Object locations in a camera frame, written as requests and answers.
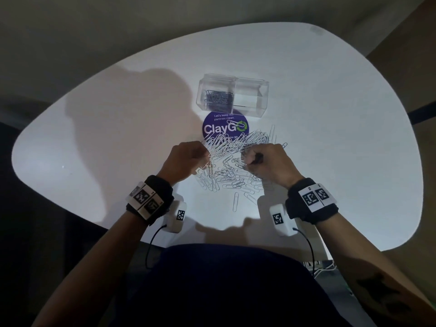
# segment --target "black cable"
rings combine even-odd
[[[313,254],[313,249],[312,249],[312,245],[310,244],[309,239],[307,238],[307,236],[304,235],[304,233],[302,231],[300,231],[297,228],[292,228],[294,231],[297,231],[299,233],[302,234],[302,236],[304,236],[304,238],[307,240],[309,247],[310,247],[310,251],[312,252],[312,276],[315,277],[315,255]]]
[[[166,225],[162,225],[162,226],[161,226],[161,227],[156,231],[156,233],[153,235],[153,237],[151,238],[150,245],[148,246],[147,254],[145,255],[145,268],[146,268],[146,269],[150,269],[150,267],[148,267],[148,264],[147,264],[147,259],[148,259],[148,254],[150,253],[150,249],[151,249],[151,242],[153,242],[154,237],[156,236],[156,234],[157,234],[161,229],[163,229],[163,228],[165,228],[165,227],[166,227]]]

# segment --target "fist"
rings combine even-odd
[[[247,171],[286,189],[304,179],[281,144],[268,143],[248,147],[242,154],[242,160],[247,164]]]
[[[174,186],[195,170],[209,163],[209,151],[200,141],[182,142],[171,149],[170,155],[157,174]]]

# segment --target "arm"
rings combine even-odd
[[[157,176],[174,186],[209,155],[198,141],[174,146]],[[97,323],[138,247],[147,222],[126,211],[57,287],[33,326]]]
[[[263,154],[263,161],[251,164],[256,153]],[[243,159],[248,171],[286,189],[304,178],[281,145],[250,147]],[[342,276],[376,323],[436,324],[436,311],[424,294],[341,214],[315,226]]]

